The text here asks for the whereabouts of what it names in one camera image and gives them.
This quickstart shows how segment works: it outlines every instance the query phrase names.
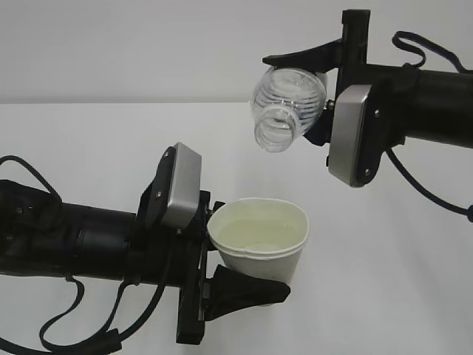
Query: cup rim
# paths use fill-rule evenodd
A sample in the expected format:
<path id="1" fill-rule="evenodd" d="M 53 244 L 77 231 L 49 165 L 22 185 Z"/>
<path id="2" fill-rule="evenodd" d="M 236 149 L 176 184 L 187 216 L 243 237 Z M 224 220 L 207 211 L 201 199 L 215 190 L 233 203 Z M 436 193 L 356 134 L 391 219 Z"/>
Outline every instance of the cup rim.
<path id="1" fill-rule="evenodd" d="M 286 204 L 291 205 L 292 207 L 295 207 L 296 209 L 298 209 L 303 214 L 304 219 L 305 219 L 306 231 L 305 231 L 304 238 L 302 238 L 302 241 L 295 244 L 294 246 L 291 246 L 291 247 L 285 248 L 285 249 L 281 249 L 281 250 L 278 250 L 278 251 L 251 251 L 251 250 L 248 250 L 248 249 L 245 249 L 245 248 L 234 248 L 234 247 L 231 247 L 231 246 L 226 246 L 225 244 L 222 244 L 222 243 L 216 241 L 214 239 L 214 237 L 212 237 L 212 234 L 210 233 L 210 231 L 208 230 L 208 236 L 210 237 L 212 243 L 215 245 L 215 247 L 219 251 L 221 251 L 225 254 L 231 255 L 233 257 L 244 257 L 244 258 L 247 258 L 247 259 L 254 259 L 254 260 L 271 260 L 271 259 L 280 259 L 282 257 L 290 256 L 290 255 L 295 254 L 296 252 L 298 252 L 302 249 L 304 244 L 307 242 L 307 238 L 309 236 L 309 229 L 310 229 L 309 218 L 308 218 L 307 214 L 305 213 L 305 211 L 301 207 L 297 206 L 295 203 L 292 203 L 292 202 L 289 202 L 289 201 L 286 201 L 286 200 L 281 200 L 279 198 L 267 198 L 267 197 L 244 197 L 244 198 L 240 198 L 236 201 L 230 202 L 230 203 L 225 204 L 224 206 L 220 207 L 212 215 L 211 219 L 216 214 L 221 212 L 226 206 L 230 206 L 232 203 L 236 203 L 236 202 L 239 202 L 239 201 L 245 201 L 245 200 L 276 201 L 276 202 L 286 203 Z"/>

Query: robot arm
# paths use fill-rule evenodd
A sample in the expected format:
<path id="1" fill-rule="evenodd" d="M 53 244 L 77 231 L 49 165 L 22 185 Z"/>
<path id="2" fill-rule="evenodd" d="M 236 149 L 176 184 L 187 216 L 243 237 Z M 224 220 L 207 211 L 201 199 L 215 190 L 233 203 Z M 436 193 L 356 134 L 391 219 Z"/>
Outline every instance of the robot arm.
<path id="1" fill-rule="evenodd" d="M 78 295 L 73 306 L 40 331 L 43 346 L 34 351 L 0 338 L 0 350 L 18 355 L 110 354 L 151 316 L 166 286 L 177 287 L 176 341 L 200 344 L 205 322 L 243 308 L 284 302 L 289 286 L 249 277 L 218 266 L 207 278 L 207 253 L 216 250 L 207 222 L 224 203 L 209 209 L 210 192 L 200 191 L 201 157 L 182 143 L 163 154 L 156 176 L 140 199 L 137 214 L 63 203 L 46 180 L 18 157 L 48 192 L 0 180 L 0 273 L 10 276 L 65 277 Z M 84 295 L 74 278 L 122 280 L 114 311 L 92 337 L 60 346 L 44 339 L 46 330 L 72 311 Z M 124 288 L 157 285 L 147 309 L 125 331 L 109 330 Z"/>
<path id="2" fill-rule="evenodd" d="M 392 148 L 406 137 L 473 148 L 473 72 L 458 57 L 413 33 L 398 32 L 396 47 L 422 57 L 419 64 L 388 67 L 367 64 L 369 10 L 343 12 L 343 35 L 320 47 L 287 55 L 272 55 L 263 62 L 276 70 L 298 68 L 313 74 L 338 68 L 336 97 L 305 134 L 311 143 L 330 143 L 329 172 L 352 187 L 375 177 L 384 152 L 401 174 L 440 206 L 467 215 L 463 209 L 435 197 L 402 166 Z M 414 41 L 449 60 L 459 73 L 421 70 L 422 49 Z"/>

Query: white paper cup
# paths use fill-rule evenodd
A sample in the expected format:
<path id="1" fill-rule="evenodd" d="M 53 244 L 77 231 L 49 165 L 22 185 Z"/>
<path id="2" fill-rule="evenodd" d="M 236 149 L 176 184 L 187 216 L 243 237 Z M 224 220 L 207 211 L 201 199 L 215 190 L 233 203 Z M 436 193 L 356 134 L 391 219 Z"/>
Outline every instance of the white paper cup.
<path id="1" fill-rule="evenodd" d="M 289 284 L 309 234 L 309 221 L 293 203 L 245 198 L 218 209 L 207 228 L 227 267 Z"/>

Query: bottle opening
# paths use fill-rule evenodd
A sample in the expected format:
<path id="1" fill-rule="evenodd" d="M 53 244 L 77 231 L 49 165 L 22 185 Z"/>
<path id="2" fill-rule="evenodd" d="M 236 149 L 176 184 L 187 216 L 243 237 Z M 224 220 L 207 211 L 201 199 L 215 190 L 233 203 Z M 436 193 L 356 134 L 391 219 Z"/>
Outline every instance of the bottle opening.
<path id="1" fill-rule="evenodd" d="M 270 106 L 256 119 L 254 137 L 267 152 L 282 152 L 296 138 L 297 117 L 286 106 Z"/>

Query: screw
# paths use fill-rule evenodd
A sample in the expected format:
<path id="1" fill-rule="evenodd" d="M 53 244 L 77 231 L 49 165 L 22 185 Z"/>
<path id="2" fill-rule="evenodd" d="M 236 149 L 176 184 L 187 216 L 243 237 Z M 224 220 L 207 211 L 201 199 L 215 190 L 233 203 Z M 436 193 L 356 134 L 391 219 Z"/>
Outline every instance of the screw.
<path id="1" fill-rule="evenodd" d="M 334 108 L 335 108 L 335 101 L 333 100 L 327 101 L 327 109 L 329 109 L 330 111 L 333 111 Z"/>

